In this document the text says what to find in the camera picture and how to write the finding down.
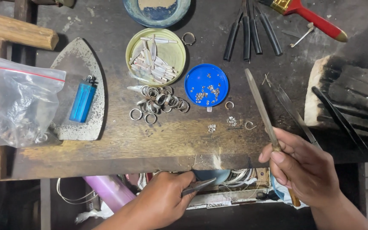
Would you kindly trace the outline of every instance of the dark wooden table surface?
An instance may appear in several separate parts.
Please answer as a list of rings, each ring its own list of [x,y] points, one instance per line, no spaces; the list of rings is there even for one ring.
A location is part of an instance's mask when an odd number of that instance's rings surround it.
[[[154,125],[129,118],[130,110],[142,96],[126,89],[139,83],[128,76],[125,49],[130,38],[144,27],[129,17],[122,1],[78,0],[73,9],[38,6],[38,25],[54,29],[62,36],[55,52],[38,50],[36,66],[49,68],[69,41],[84,38],[95,51],[107,84],[105,128],[97,141],[64,141],[60,146],[18,149],[13,158],[11,177],[57,178],[263,166],[258,163],[258,156],[269,138],[245,78],[245,68],[251,70],[259,85],[273,125],[297,134],[301,134],[299,128],[268,85],[260,85],[264,73],[269,72],[278,80],[303,115],[308,78],[315,60],[326,55],[340,55],[368,68],[368,1],[308,0],[304,5],[342,28],[349,36],[349,43],[339,43],[315,30],[295,48],[290,48],[288,45],[297,38],[283,34],[281,30],[304,34],[307,21],[298,15],[283,17],[260,6],[272,23],[284,54],[275,57],[259,22],[264,54],[252,55],[251,63],[246,63],[242,61],[242,27],[231,62],[222,60],[240,1],[193,0],[185,18],[169,28],[179,37],[191,32],[197,38],[193,46],[186,47],[184,71],[201,63],[219,66],[227,74],[230,85],[224,102],[232,101],[235,107],[226,110],[222,103],[207,112],[205,108],[191,104],[188,113],[161,114]],[[9,9],[5,9],[5,13],[9,14]],[[171,86],[176,96],[188,100],[183,88],[184,75]],[[237,127],[228,126],[229,116],[237,119]],[[246,130],[243,127],[246,121],[252,121],[257,127]],[[214,133],[207,132],[210,124],[217,126]],[[336,162],[368,161],[368,153],[347,149],[341,139],[329,131],[314,131],[314,134]]]

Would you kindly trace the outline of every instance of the blue plastic lid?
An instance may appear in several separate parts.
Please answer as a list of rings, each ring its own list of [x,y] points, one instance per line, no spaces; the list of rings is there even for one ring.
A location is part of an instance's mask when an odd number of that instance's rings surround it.
[[[228,79],[224,71],[217,66],[200,64],[188,72],[184,80],[184,88],[187,97],[194,104],[212,107],[227,96]]]

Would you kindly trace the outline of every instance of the pile of rings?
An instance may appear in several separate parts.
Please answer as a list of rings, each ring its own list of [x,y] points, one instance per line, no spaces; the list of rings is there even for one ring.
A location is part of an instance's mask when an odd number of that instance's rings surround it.
[[[130,111],[130,118],[134,121],[140,120],[144,113],[144,121],[147,124],[154,124],[157,121],[157,116],[159,112],[171,112],[173,109],[176,109],[180,112],[188,112],[190,109],[190,105],[188,102],[183,99],[173,96],[173,89],[170,86],[163,87],[152,87],[152,86],[143,86],[141,88],[141,94],[145,97],[145,99],[136,103],[139,108],[134,108]],[[140,112],[138,118],[133,117],[134,111]],[[154,121],[149,122],[148,117],[153,116]]]

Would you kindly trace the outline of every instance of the plastic lighter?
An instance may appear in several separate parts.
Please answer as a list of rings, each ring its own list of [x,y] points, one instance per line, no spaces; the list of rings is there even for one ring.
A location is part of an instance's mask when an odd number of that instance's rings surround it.
[[[86,121],[95,91],[96,86],[94,77],[87,76],[86,80],[80,81],[69,120],[80,123],[84,123]]]

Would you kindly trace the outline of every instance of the red paint brush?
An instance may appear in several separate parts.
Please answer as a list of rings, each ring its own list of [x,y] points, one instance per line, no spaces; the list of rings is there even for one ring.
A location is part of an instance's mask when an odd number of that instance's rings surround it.
[[[258,0],[258,2],[269,6],[284,16],[297,13],[331,38],[340,42],[348,41],[347,34],[343,30],[304,8],[300,0]]]

